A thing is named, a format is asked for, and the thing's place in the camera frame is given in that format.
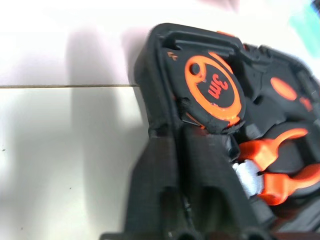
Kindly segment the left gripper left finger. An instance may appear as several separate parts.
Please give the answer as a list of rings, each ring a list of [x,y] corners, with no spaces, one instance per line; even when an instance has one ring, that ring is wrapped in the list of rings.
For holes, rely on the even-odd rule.
[[[152,136],[131,174],[124,223],[130,234],[189,234],[171,135]]]

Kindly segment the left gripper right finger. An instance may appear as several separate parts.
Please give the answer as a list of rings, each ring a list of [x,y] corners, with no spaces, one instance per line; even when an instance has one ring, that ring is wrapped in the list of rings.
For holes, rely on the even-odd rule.
[[[266,234],[231,166],[230,137],[185,129],[183,181],[201,234]]]

